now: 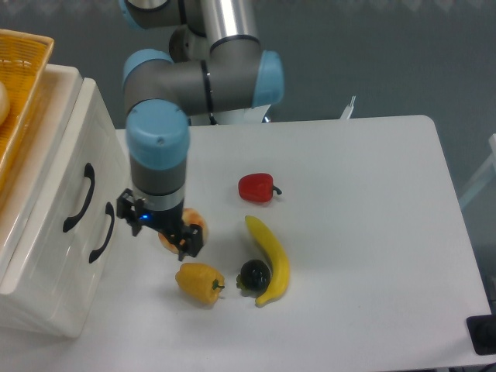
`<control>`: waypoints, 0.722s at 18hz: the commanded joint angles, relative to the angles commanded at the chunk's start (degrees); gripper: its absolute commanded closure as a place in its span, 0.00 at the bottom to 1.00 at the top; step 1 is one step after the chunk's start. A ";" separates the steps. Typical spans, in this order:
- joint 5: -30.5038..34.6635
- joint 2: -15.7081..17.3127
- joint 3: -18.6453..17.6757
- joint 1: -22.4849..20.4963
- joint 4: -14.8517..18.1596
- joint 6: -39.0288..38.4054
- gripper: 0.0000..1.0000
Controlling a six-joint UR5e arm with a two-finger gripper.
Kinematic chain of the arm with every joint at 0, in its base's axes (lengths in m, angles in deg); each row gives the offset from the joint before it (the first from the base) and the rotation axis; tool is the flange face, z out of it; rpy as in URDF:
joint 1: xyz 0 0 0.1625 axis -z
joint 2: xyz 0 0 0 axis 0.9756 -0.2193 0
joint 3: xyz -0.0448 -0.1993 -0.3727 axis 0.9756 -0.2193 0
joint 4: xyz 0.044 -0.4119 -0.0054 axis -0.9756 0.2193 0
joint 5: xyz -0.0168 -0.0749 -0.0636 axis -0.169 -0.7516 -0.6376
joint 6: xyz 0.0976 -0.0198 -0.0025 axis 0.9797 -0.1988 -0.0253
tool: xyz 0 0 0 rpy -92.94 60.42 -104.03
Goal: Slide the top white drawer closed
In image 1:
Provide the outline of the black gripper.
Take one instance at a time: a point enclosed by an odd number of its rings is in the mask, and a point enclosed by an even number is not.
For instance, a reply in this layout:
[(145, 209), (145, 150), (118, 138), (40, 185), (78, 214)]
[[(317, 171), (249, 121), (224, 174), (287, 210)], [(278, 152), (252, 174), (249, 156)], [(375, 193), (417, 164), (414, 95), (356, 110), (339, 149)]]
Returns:
[(116, 201), (116, 216), (125, 219), (133, 236), (143, 227), (161, 233), (178, 250), (178, 260), (195, 258), (204, 246), (203, 228), (187, 226), (182, 218), (184, 189), (167, 195), (150, 195), (125, 189)]

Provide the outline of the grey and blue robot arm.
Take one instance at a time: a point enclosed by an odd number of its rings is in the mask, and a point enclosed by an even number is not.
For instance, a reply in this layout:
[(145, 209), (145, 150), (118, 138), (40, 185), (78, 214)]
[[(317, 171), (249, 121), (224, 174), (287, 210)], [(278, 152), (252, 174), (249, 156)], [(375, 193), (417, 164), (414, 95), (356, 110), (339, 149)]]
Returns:
[(133, 187), (117, 201), (117, 215), (133, 233), (162, 234), (179, 257), (195, 257), (203, 230), (183, 220), (191, 117), (254, 109), (284, 95), (279, 55), (260, 45), (250, 1), (122, 1), (127, 22), (139, 29), (175, 26), (199, 37), (188, 46), (132, 54), (123, 68), (126, 143)]

